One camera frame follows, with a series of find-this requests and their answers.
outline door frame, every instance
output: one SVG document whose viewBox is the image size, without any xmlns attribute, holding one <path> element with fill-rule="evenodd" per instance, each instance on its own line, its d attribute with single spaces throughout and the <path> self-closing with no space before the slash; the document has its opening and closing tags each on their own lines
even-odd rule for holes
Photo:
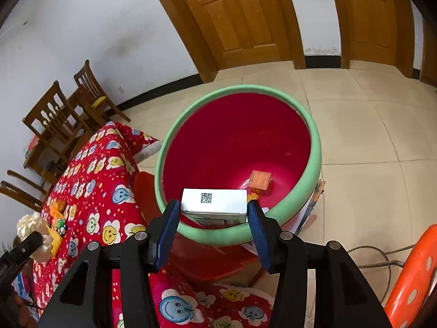
<svg viewBox="0 0 437 328">
<path fill-rule="evenodd" d="M 429 74 L 429 69 L 434 70 L 434 68 L 429 67 L 429 59 L 427 57 L 430 54 L 435 55 L 437 46 L 436 41 L 437 38 L 435 37 L 431 26 L 425 21 L 425 19 L 423 19 L 423 55 L 420 81 L 434 87 L 437 87 L 437 78 L 435 77 L 437 72 L 434 73 L 435 75 Z"/>
<path fill-rule="evenodd" d="M 347 0 L 334 0 L 341 40 L 341 67 L 350 67 L 350 25 Z M 412 77 L 414 62 L 414 19 L 410 0 L 395 0 L 397 41 L 395 67 Z"/>
<path fill-rule="evenodd" d="M 215 79 L 217 64 L 185 0 L 159 0 L 187 48 L 204 83 Z M 280 0 L 295 69 L 305 69 L 302 39 L 292 0 Z"/>
</svg>

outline screw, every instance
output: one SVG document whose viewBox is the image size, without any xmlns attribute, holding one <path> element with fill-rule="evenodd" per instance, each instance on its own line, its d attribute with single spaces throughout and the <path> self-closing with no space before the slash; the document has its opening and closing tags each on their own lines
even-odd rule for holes
<svg viewBox="0 0 437 328">
<path fill-rule="evenodd" d="M 96 250 L 99 247 L 99 242 L 91 242 L 87 245 L 89 250 Z"/>
<path fill-rule="evenodd" d="M 341 244 L 337 241 L 329 242 L 329 246 L 334 250 L 339 250 L 341 248 Z"/>
<path fill-rule="evenodd" d="M 135 239 L 138 241 L 142 241 L 143 239 L 147 238 L 147 233 L 146 232 L 138 232 L 135 233 Z"/>
<path fill-rule="evenodd" d="M 293 238 L 293 234 L 291 232 L 288 231 L 284 231 L 281 232 L 281 234 L 279 235 L 284 241 L 289 241 L 290 239 Z"/>
</svg>

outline red tablecloth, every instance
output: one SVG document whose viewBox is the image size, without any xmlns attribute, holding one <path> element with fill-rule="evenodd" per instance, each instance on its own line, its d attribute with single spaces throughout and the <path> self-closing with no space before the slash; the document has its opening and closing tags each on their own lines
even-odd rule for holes
<svg viewBox="0 0 437 328">
<path fill-rule="evenodd" d="M 139 130 L 109 122 L 79 151 L 42 209 L 52 224 L 50 204 L 66 202 L 68 229 L 56 258 L 34 263 L 34 298 L 45 308 L 78 253 L 91 241 L 111 245 L 144 230 L 145 220 L 132 193 L 137 162 L 159 150 L 161 142 Z"/>
<path fill-rule="evenodd" d="M 91 241 L 123 242 L 145 229 L 132 193 L 135 161 L 158 151 L 156 139 L 119 123 L 108 123 L 77 154 L 44 204 L 51 223 L 54 199 L 67 203 L 68 229 L 56 258 L 34 264 L 34 298 L 45 308 L 62 277 Z M 273 299 L 255 289 L 227 285 L 190 285 L 171 265 L 149 276 L 162 328 L 267 328 Z M 112 276 L 113 327 L 123 328 L 120 271 Z"/>
</svg>

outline orange box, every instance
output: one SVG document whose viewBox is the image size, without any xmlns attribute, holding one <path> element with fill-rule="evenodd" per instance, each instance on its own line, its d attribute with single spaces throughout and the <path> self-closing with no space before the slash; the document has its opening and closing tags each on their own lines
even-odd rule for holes
<svg viewBox="0 0 437 328">
<path fill-rule="evenodd" d="M 249 179 L 249 188 L 259 195 L 270 195 L 273 188 L 272 174 L 258 170 L 252 171 Z"/>
</svg>

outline orange stool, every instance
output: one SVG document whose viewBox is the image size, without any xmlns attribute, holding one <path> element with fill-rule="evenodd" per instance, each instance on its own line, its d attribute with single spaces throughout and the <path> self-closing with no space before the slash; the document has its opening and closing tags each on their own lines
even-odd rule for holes
<svg viewBox="0 0 437 328">
<path fill-rule="evenodd" d="M 393 328 L 405 328 L 413 322 L 429 294 L 436 267 L 437 224 L 433 224 L 408 256 L 384 308 Z"/>
</svg>

